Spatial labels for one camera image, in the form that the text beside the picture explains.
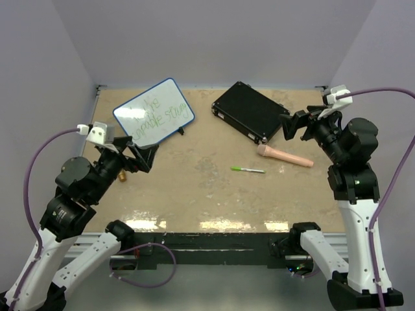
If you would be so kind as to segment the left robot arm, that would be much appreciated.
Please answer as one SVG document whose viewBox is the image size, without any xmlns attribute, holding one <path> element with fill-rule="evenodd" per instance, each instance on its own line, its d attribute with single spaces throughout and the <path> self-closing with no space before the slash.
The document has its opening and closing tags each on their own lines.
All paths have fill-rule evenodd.
<svg viewBox="0 0 415 311">
<path fill-rule="evenodd" d="M 131 137 L 116 137 L 109 146 L 95 147 L 100 157 L 94 163 L 72 157 L 63 164 L 34 249 L 13 287 L 1 294 L 2 310 L 63 310 L 74 289 L 108 257 L 133 250 L 134 230 L 114 220 L 87 250 L 61 265 L 118 174 L 149 172 L 159 148 L 156 144 L 140 148 Z"/>
</svg>

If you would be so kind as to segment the white whiteboard marker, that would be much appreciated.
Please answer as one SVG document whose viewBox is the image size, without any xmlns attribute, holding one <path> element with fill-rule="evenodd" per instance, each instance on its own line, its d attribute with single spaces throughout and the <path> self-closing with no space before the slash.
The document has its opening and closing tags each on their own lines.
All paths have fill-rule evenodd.
<svg viewBox="0 0 415 311">
<path fill-rule="evenodd" d="M 235 171 L 235 172 L 251 172 L 256 174 L 266 174 L 265 170 L 258 170 L 258 169 L 252 169 L 252 168 L 243 168 L 241 167 L 241 171 Z"/>
</svg>

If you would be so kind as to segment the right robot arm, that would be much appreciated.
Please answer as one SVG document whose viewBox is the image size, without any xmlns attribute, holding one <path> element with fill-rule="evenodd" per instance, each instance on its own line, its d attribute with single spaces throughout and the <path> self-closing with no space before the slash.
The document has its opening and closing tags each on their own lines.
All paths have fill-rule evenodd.
<svg viewBox="0 0 415 311">
<path fill-rule="evenodd" d="M 288 246 L 298 255 L 310 255 L 327 280 L 327 294 L 335 310 L 364 310 L 402 306 L 403 294 L 395 289 L 383 260 L 379 226 L 379 184 L 369 160 L 378 146 L 378 129 L 367 119 L 354 118 L 341 126 L 336 111 L 321 117 L 322 107 L 281 115 L 283 134 L 292 139 L 313 139 L 331 160 L 327 180 L 342 215 L 348 258 L 344 260 L 312 222 L 290 229 Z"/>
</svg>

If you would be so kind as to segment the blue framed whiteboard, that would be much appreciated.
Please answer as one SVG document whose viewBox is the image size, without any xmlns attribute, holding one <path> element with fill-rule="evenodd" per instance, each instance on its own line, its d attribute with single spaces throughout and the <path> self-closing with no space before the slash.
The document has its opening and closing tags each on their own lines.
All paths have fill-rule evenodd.
<svg viewBox="0 0 415 311">
<path fill-rule="evenodd" d="M 167 78 L 117 106 L 112 114 L 139 147 L 158 144 L 195 119 L 173 78 Z"/>
</svg>

